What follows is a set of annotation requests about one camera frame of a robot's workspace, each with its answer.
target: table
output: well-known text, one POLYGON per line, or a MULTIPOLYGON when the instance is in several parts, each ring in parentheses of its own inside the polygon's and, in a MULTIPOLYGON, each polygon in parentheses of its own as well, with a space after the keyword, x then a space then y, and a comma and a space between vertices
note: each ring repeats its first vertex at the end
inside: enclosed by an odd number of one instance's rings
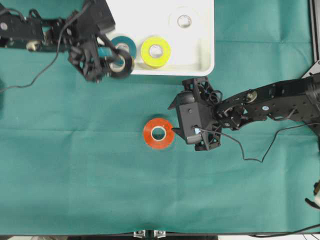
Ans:
MULTIPOLYGON (((3 0, 67 17, 82 0, 3 0)), ((299 78, 313 63, 306 0, 216 0, 216 66, 225 97, 299 78)), ((54 56, 1 50, 5 85, 31 81, 54 56)), ((84 81, 62 54, 28 89, 1 99, 0 234, 112 234, 141 229, 184 233, 286 232, 319 222, 304 203, 319 179, 317 138, 308 128, 282 133, 263 164, 244 162, 237 145, 195 152, 182 139, 163 151, 143 140, 185 77, 84 81)), ((261 158, 276 130, 298 123, 257 122, 239 132, 261 158)))

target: robotic arm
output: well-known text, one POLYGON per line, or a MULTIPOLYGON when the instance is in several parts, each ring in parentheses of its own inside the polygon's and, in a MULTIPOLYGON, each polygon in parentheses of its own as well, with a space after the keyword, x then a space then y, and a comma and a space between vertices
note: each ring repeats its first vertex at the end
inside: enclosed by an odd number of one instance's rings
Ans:
POLYGON ((320 137, 320 74, 250 89, 223 100, 207 77, 185 80, 169 110, 176 109, 180 128, 173 131, 196 151, 221 145, 223 129, 238 131, 268 118, 304 121, 320 137))
POLYGON ((115 25, 106 0, 85 0, 82 10, 74 11, 67 19, 43 19, 35 9, 24 17, 0 4, 0 48, 57 55, 68 51, 68 61, 89 82, 98 83, 106 75, 124 78, 131 74, 134 61, 127 51, 116 49, 107 38, 106 33, 115 29, 115 25), (100 57, 100 47, 108 48, 112 54, 100 57), (115 70, 112 63, 119 59, 123 66, 115 70))

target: white tray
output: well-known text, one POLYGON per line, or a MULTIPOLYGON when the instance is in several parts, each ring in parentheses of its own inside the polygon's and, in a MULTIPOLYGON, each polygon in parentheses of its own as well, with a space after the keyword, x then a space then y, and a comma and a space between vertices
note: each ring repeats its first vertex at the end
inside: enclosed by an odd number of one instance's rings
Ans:
POLYGON ((131 38, 137 46, 132 74, 206 76, 215 66, 214 0, 106 0, 114 17, 115 30, 107 36, 131 38), (178 25, 187 15, 188 28, 178 25), (151 36, 167 40, 171 58, 161 68, 147 66, 141 58, 143 42, 151 36))

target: cable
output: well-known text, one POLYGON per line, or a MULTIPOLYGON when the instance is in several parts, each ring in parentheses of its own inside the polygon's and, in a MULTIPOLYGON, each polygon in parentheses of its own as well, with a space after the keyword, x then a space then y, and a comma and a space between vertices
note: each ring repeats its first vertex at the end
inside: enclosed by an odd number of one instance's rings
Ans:
POLYGON ((312 237, 314 237, 317 240, 320 240, 319 238, 317 238, 315 235, 311 234, 312 237))
POLYGON ((241 142, 235 138, 233 138, 232 136, 228 135, 228 134, 225 134, 225 133, 222 133, 222 132, 219 132, 219 131, 209 131, 209 130, 204 130, 204 129, 201 129, 201 128, 198 128, 198 127, 195 127, 203 132, 207 132, 207 133, 211 133, 211 134, 217 134, 217 135, 221 135, 221 136, 225 136, 233 141, 235 141, 237 144, 239 144, 240 146, 240 149, 241 149, 241 153, 242 153, 242 159, 244 161, 256 161, 256 162, 259 162, 259 163, 262 163, 262 161, 260 161, 259 159, 256 159, 256 158, 246 158, 245 156, 245 151, 244 151, 244 148, 241 144, 241 142))
POLYGON ((59 56, 59 50, 60 50, 60 45, 61 45, 61 39, 62 39, 62 35, 64 34, 64 31, 75 21, 77 20, 79 17, 81 17, 86 11, 87 9, 91 6, 92 2, 88 2, 84 7, 83 9, 78 12, 76 15, 74 15, 69 21, 67 21, 65 23, 65 25, 63 26, 63 28, 61 29, 60 31, 60 34, 59 34, 59 38, 58 38, 58 44, 57 44, 57 47, 56 47, 56 54, 55 54, 55 57, 54 59, 52 60, 52 62, 50 62, 42 71, 40 71, 35 77, 34 79, 31 81, 31 83, 27 84, 27 85, 13 85, 13 86, 8 86, 8 87, 5 87, 5 88, 2 88, 0 89, 0 94, 9 90, 9 89, 13 89, 13 88, 17 88, 17 89, 23 89, 23 88, 28 88, 28 87, 31 87, 35 82, 36 80, 45 72, 47 71, 55 62, 56 60, 58 59, 58 56, 59 56))
POLYGON ((265 160, 266 156, 268 155, 271 147, 272 147, 273 144, 275 143, 276 138, 277 138, 277 136, 278 136, 279 133, 281 133, 281 132, 283 132, 283 131, 291 130, 291 129, 297 129, 297 128, 308 127, 308 126, 316 126, 316 125, 320 125, 320 123, 309 123, 309 124, 303 124, 303 125, 299 125, 299 126, 292 126, 292 127, 287 127, 287 128, 283 128, 283 129, 278 130, 278 131, 275 133, 274 138, 273 138, 273 140, 272 140, 269 148, 268 148, 267 151, 265 152, 265 154, 264 154, 261 162, 262 162, 262 163, 264 162, 264 160, 265 160))
POLYGON ((241 153, 242 153, 242 159, 244 161, 256 161, 256 162, 259 162, 259 163, 263 163, 265 161, 265 158, 266 156, 268 155, 271 147, 273 146, 273 144, 275 143, 276 139, 277 139, 277 136, 279 133, 283 132, 283 131, 286 131, 286 130, 291 130, 291 129, 297 129, 297 128, 302 128, 302 127, 307 127, 307 126, 316 126, 316 125, 320 125, 320 123, 309 123, 309 124, 303 124, 303 125, 299 125, 299 126, 292 126, 292 127, 287 127, 287 128, 283 128, 283 129, 280 129, 278 130, 275 134, 274 134, 274 137, 273 137, 273 140, 271 142, 271 144, 269 145, 268 149, 266 150, 265 154, 263 155, 263 158, 262 160, 259 160, 259 159, 256 159, 256 158, 246 158, 245 157, 245 151, 244 151, 244 148, 241 144, 241 142, 237 139, 235 139, 234 137, 228 135, 228 134, 225 134, 225 133, 222 133, 222 132, 219 132, 219 131, 210 131, 210 130, 204 130, 202 128, 199 128, 199 127, 194 127, 194 128, 197 128, 203 132, 207 132, 207 133, 212 133, 212 134, 216 134, 216 135, 221 135, 221 136, 225 136, 231 140, 233 140, 234 142, 236 142, 239 146, 240 146, 240 149, 241 149, 241 153))
POLYGON ((18 11, 16 9, 13 9, 13 8, 4 8, 4 9, 2 9, 0 11, 0 16, 3 15, 3 14, 9 13, 9 12, 17 13, 22 21, 26 20, 25 16, 22 14, 22 12, 20 12, 20 11, 18 11))
POLYGON ((250 237, 253 238, 259 238, 259 239, 266 239, 266 238, 274 238, 274 237, 284 237, 284 236, 289 236, 289 235, 293 235, 293 234, 301 234, 304 233, 305 231, 311 230, 311 229, 316 229, 316 228, 320 228, 320 224, 316 224, 313 226, 308 226, 306 228, 297 230, 297 231, 292 231, 292 232, 287 232, 287 233, 279 233, 279 234, 273 234, 273 235, 251 235, 250 237))

